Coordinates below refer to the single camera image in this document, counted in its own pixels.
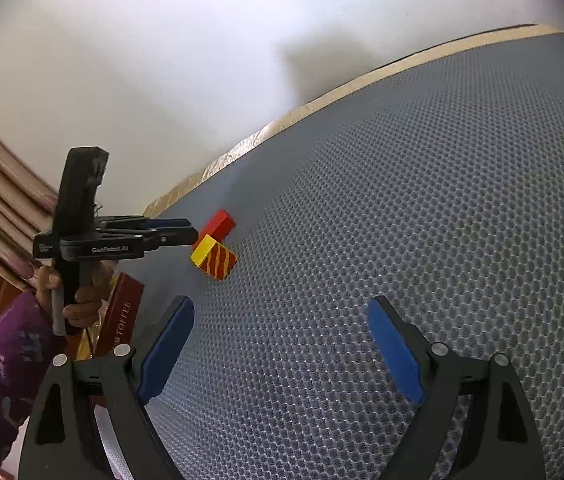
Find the purple sleeved forearm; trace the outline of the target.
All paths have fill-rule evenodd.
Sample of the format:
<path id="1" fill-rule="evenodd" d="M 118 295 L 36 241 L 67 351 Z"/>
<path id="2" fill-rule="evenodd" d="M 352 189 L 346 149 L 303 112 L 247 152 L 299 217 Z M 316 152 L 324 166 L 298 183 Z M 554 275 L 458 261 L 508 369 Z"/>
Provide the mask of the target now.
<path id="1" fill-rule="evenodd" d="M 30 416 L 50 363 L 64 347 L 31 292 L 19 295 L 0 317 L 0 466 Z"/>

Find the person's left hand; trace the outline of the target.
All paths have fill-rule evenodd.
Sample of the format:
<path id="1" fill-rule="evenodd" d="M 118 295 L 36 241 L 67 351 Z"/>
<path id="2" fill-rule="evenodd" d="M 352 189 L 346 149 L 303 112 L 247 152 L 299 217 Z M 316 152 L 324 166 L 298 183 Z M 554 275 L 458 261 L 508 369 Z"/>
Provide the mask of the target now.
<path id="1" fill-rule="evenodd" d="M 97 263 L 91 271 L 91 280 L 81 285 L 74 294 L 72 304 L 65 304 L 66 321 L 76 328 L 87 328 L 98 320 L 98 311 L 108 300 L 111 292 L 111 280 L 116 270 L 116 263 L 104 261 Z M 61 278 L 53 266 L 41 266 L 36 281 L 35 299 L 40 307 L 52 314 L 52 292 L 62 289 Z"/>

